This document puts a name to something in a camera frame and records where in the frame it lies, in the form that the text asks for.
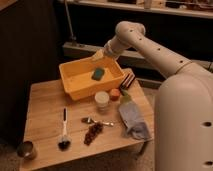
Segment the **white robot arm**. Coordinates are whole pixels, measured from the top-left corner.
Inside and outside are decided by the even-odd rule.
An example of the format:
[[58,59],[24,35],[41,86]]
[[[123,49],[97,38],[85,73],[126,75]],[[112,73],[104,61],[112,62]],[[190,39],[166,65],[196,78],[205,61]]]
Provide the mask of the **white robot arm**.
[[122,21],[95,60],[134,48],[164,77],[154,108],[155,171],[213,171],[213,73]]

